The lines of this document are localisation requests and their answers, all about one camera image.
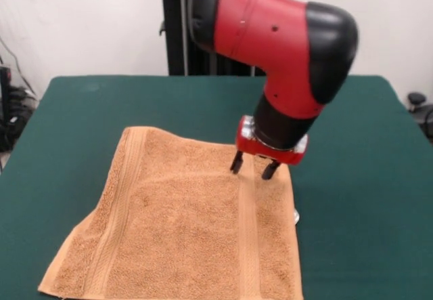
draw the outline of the black rubber cap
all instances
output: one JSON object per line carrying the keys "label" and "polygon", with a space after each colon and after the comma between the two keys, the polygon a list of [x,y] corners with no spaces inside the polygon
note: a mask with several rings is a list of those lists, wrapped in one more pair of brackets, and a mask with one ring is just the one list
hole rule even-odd
{"label": "black rubber cap", "polygon": [[332,5],[306,6],[310,43],[311,92],[320,104],[330,103],[346,80],[358,47],[355,19]]}

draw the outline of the black cable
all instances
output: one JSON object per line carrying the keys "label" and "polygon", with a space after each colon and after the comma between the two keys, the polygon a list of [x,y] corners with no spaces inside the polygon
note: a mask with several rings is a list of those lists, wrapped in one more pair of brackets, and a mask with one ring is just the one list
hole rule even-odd
{"label": "black cable", "polygon": [[428,119],[430,118],[430,115],[432,115],[432,114],[433,114],[433,108],[430,109],[427,112],[426,117],[424,117],[424,128],[426,130],[426,135],[427,135],[428,138],[433,137],[433,135],[430,135],[430,125],[428,123]]}
{"label": "black cable", "polygon": [[13,53],[13,51],[11,51],[10,48],[6,45],[5,41],[3,40],[3,38],[1,38],[1,36],[0,36],[0,43],[4,46],[4,48],[7,50],[7,52],[9,54],[11,54],[11,56],[14,58],[15,64],[16,64],[16,70],[18,71],[18,74],[21,76],[22,80],[26,84],[27,88],[29,88],[29,90],[33,93],[33,95],[36,95],[36,93],[33,90],[32,86],[30,85],[30,83],[28,83],[28,81],[26,80],[26,78],[24,77],[24,75],[21,72],[20,64],[18,63],[18,58]]}

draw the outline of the black equipment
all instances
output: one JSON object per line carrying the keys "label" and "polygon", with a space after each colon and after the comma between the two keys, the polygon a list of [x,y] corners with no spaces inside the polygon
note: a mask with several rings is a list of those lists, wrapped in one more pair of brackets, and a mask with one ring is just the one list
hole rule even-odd
{"label": "black equipment", "polygon": [[411,105],[409,112],[413,119],[426,137],[433,142],[433,104],[424,104],[427,98],[418,92],[410,93],[407,99]]}
{"label": "black equipment", "polygon": [[169,75],[265,76],[259,68],[199,48],[189,35],[187,0],[162,0],[162,4],[160,35],[165,33]]}

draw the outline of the black stand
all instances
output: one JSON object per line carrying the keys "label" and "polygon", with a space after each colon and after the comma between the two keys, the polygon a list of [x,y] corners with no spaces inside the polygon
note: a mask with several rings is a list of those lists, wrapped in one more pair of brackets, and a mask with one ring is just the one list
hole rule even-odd
{"label": "black stand", "polygon": [[189,35],[187,0],[162,0],[169,75],[265,76],[259,68],[200,49]]}
{"label": "black stand", "polygon": [[200,49],[189,35],[187,0],[162,0],[169,75],[264,76],[259,69]]}

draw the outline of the green table surface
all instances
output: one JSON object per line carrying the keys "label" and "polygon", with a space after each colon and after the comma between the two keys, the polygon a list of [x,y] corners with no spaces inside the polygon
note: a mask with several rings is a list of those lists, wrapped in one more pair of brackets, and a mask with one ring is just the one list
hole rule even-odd
{"label": "green table surface", "polygon": [[[263,78],[54,79],[0,176],[0,299],[40,299],[122,130],[233,143]],[[433,299],[433,149],[381,77],[350,77],[292,168],[306,300]]]}

